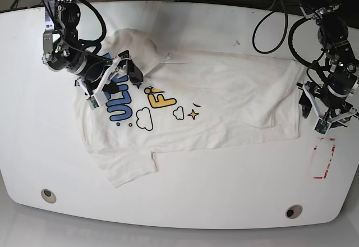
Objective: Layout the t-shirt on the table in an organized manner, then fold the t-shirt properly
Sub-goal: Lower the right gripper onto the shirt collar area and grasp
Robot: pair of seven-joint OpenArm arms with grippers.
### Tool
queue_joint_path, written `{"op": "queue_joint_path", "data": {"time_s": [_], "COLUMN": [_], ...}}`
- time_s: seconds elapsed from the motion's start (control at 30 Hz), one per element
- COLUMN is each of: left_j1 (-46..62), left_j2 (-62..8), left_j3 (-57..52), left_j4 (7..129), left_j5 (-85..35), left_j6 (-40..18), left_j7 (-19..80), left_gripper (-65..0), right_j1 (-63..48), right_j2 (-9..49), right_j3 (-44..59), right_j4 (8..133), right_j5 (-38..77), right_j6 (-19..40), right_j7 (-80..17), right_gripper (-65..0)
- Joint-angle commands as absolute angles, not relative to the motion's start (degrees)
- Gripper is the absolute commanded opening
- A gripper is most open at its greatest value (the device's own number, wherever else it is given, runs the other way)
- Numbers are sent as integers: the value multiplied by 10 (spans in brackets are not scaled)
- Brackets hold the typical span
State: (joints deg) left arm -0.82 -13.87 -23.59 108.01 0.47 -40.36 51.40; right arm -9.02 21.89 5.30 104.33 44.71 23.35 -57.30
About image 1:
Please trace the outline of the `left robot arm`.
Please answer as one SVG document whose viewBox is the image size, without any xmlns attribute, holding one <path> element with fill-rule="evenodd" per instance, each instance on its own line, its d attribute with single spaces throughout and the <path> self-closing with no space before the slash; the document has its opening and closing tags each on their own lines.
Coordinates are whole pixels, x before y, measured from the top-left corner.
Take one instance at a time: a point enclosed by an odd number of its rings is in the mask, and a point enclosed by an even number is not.
<svg viewBox="0 0 359 247">
<path fill-rule="evenodd" d="M 318 117 L 315 131 L 324 134 L 329 129 L 347 127 L 358 110 L 346 101 L 358 89 L 358 59 L 348 40 L 349 31 L 341 11 L 348 13 L 357 0 L 298 0 L 304 17 L 293 24 L 288 34 L 288 46 L 295 59 L 314 70 L 322 84 L 313 80 L 298 87 L 303 118 L 313 109 Z M 299 26 L 314 20 L 319 27 L 317 38 L 325 56 L 309 62 L 295 51 L 293 36 Z"/>
</svg>

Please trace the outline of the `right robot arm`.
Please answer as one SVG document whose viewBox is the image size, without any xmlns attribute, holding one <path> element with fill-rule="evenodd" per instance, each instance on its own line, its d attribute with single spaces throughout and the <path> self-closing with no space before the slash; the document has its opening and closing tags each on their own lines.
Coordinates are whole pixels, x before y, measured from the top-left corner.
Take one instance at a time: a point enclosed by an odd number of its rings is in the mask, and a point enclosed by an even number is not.
<svg viewBox="0 0 359 247">
<path fill-rule="evenodd" d="M 77 26 L 81 19 L 79 3 L 89 8 L 98 19 L 101 35 L 94 40 L 79 38 Z M 98 10 L 86 0 L 42 0 L 45 8 L 43 63 L 53 71 L 67 70 L 78 77 L 89 100 L 96 107 L 101 98 L 115 90 L 114 78 L 128 76 L 135 84 L 143 82 L 142 72 L 133 63 L 129 51 L 110 58 L 100 56 L 106 24 Z"/>
</svg>

